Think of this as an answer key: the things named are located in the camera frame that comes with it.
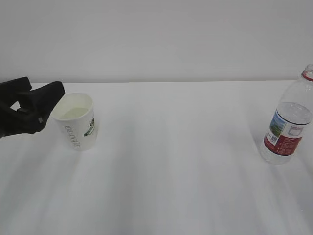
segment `plastic water bottle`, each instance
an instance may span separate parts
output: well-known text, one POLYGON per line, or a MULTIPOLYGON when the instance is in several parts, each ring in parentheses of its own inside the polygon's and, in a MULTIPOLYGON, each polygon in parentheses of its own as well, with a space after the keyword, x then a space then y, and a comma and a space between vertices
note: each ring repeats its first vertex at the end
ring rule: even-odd
POLYGON ((289 161, 313 118, 313 65, 284 92, 260 152, 269 163, 289 161))

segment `table surface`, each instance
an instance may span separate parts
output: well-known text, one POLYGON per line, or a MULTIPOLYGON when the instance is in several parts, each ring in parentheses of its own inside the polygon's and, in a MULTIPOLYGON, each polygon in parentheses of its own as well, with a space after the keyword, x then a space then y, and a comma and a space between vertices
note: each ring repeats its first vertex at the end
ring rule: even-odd
POLYGON ((96 146, 51 119, 1 139, 0 234, 313 234, 312 128, 285 165, 257 147, 290 83, 64 84, 93 97, 96 146))

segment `cup rim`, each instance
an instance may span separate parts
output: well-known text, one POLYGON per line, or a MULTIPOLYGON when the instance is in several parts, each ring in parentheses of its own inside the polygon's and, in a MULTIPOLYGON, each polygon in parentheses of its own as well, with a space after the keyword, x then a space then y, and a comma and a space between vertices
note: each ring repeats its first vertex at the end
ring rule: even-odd
POLYGON ((71 92, 71 93, 66 93, 63 97, 65 96, 68 96, 68 95, 72 95, 72 94, 82 94, 82 95, 85 95, 87 96, 90 100, 91 100, 91 106, 88 108, 87 112, 85 112, 83 115, 79 116, 79 117, 75 117, 75 118, 71 118, 71 119, 60 119, 58 117, 55 117, 53 115, 53 112, 54 112, 54 109, 57 107, 58 104, 56 104, 56 106, 53 108, 52 112, 51 112, 51 117, 54 119, 54 120, 57 120, 57 121, 63 121, 63 122, 66 122, 66 121, 74 121, 74 120, 78 120, 78 119, 81 119, 82 117, 86 116, 92 109, 93 109, 93 99, 91 98, 90 95, 86 94, 86 93, 82 93, 82 92, 71 92))

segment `paper cup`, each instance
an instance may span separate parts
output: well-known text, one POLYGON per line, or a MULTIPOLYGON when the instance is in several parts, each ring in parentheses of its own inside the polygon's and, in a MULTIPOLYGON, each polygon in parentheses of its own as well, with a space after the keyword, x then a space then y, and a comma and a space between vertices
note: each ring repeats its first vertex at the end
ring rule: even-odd
POLYGON ((93 147, 96 141, 93 101, 84 93, 65 94, 54 107, 51 116, 68 143, 78 151, 93 147))

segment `red label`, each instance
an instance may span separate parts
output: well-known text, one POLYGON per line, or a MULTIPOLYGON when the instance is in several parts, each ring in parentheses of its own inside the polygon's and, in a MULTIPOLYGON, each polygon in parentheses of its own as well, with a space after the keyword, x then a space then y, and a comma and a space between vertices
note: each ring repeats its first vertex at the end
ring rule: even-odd
POLYGON ((274 146, 268 141, 268 139, 265 136, 264 144, 273 153, 287 156, 294 153, 301 139, 302 137, 293 139, 281 135, 278 139, 277 144, 274 146))

